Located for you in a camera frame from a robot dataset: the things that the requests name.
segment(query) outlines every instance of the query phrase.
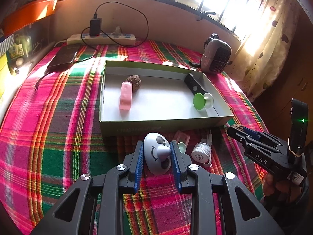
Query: black cable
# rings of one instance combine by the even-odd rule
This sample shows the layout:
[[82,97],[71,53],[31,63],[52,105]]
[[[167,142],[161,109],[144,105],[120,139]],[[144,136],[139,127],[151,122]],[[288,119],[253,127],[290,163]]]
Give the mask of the black cable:
[[144,42],[147,40],[148,35],[149,35],[149,22],[148,22],[147,17],[146,17],[145,14],[143,14],[141,11],[139,11],[139,10],[137,10],[137,9],[131,7],[131,6],[128,6],[128,5],[124,4],[124,3],[114,2],[114,1],[101,3],[101,4],[97,7],[97,9],[96,9],[96,12],[95,12],[95,14],[94,14],[94,19],[97,19],[97,17],[98,17],[97,11],[98,11],[99,7],[100,7],[101,5],[106,4],[106,3],[118,3],[118,4],[121,4],[121,5],[124,5],[124,6],[128,7],[128,8],[131,8],[131,9],[133,9],[133,10],[135,10],[135,11],[138,11],[140,14],[142,14],[142,15],[145,17],[145,20],[146,20],[146,22],[147,22],[147,35],[146,35],[145,39],[144,39],[141,43],[139,43],[139,44],[137,44],[137,45],[135,45],[135,46],[130,46],[130,45],[122,45],[122,44],[116,42],[114,39],[112,39],[112,38],[111,38],[107,33],[105,33],[104,31],[100,30],[101,32],[103,32],[103,33],[104,33],[110,40],[112,40],[114,43],[116,43],[117,45],[120,45],[120,46],[122,46],[122,47],[125,47],[125,48],[135,48],[135,47],[138,47],[138,46],[140,46],[142,43],[144,43]]
[[95,57],[95,56],[98,54],[98,52],[99,52],[99,50],[98,50],[98,49],[96,49],[95,47],[93,47],[93,46],[91,46],[91,45],[87,44],[87,43],[84,41],[84,39],[83,39],[83,32],[84,32],[85,30],[87,30],[88,28],[90,28],[90,27],[86,27],[86,28],[85,28],[85,29],[81,32],[81,34],[80,34],[80,38],[81,38],[82,42],[83,42],[83,43],[84,43],[87,47],[94,49],[96,52],[93,54],[93,56],[88,57],[88,58],[83,59],[83,60],[80,60],[80,61],[78,61],[78,60],[77,60],[77,61],[76,61],[76,62],[74,62],[74,63],[87,61],[87,60],[89,60],[89,59],[91,59],[91,58]]
[[287,198],[287,204],[290,203],[290,197],[291,197],[291,183],[292,183],[292,180],[293,180],[293,173],[291,173],[291,176],[290,176],[290,181],[289,181],[289,189],[288,189],[288,198]]
[[194,63],[194,62],[189,61],[188,64],[194,68],[200,68],[201,67],[201,63]]
[[35,91],[38,90],[40,82],[41,82],[41,81],[43,80],[43,78],[44,78],[45,76],[47,76],[48,74],[49,74],[49,73],[45,73],[40,79],[38,79],[38,81],[36,82],[36,84],[35,84],[35,86],[34,86]]

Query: human hand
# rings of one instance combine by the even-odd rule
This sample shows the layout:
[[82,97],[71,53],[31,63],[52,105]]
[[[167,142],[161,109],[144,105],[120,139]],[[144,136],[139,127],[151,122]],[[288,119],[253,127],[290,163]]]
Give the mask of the human hand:
[[291,187],[290,202],[293,202],[301,194],[302,188],[291,183],[290,180],[275,183],[273,175],[267,173],[264,179],[263,194],[270,196],[275,192],[275,188],[282,193],[289,194],[289,187]]

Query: black charger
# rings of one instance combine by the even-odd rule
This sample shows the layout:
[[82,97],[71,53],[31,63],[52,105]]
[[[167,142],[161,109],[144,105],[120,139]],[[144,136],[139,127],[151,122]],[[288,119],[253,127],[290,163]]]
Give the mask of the black charger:
[[97,18],[94,16],[93,19],[90,20],[90,28],[89,28],[89,35],[90,37],[95,37],[100,35],[102,19]]

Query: metal screw head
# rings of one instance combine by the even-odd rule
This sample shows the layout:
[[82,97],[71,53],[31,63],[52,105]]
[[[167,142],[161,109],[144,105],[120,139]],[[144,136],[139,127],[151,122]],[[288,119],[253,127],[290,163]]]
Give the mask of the metal screw head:
[[90,175],[87,174],[87,173],[82,174],[82,175],[80,176],[80,179],[81,179],[81,180],[88,180],[89,178],[90,178]]
[[232,172],[226,172],[225,173],[225,177],[228,179],[234,179],[235,178],[235,174]]
[[191,170],[197,170],[197,169],[199,169],[199,166],[196,165],[196,164],[190,164],[190,165],[189,165],[189,169],[191,169]]
[[117,169],[117,170],[124,170],[124,169],[126,169],[126,165],[124,165],[124,164],[119,164],[119,165],[116,166],[116,169]]

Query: polka dot curtain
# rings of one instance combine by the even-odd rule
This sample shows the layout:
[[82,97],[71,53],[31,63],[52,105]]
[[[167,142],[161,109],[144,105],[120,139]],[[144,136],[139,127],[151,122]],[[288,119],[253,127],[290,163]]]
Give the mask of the polka dot curtain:
[[270,87],[281,72],[299,11],[297,0],[269,0],[260,20],[226,66],[226,73],[250,101]]

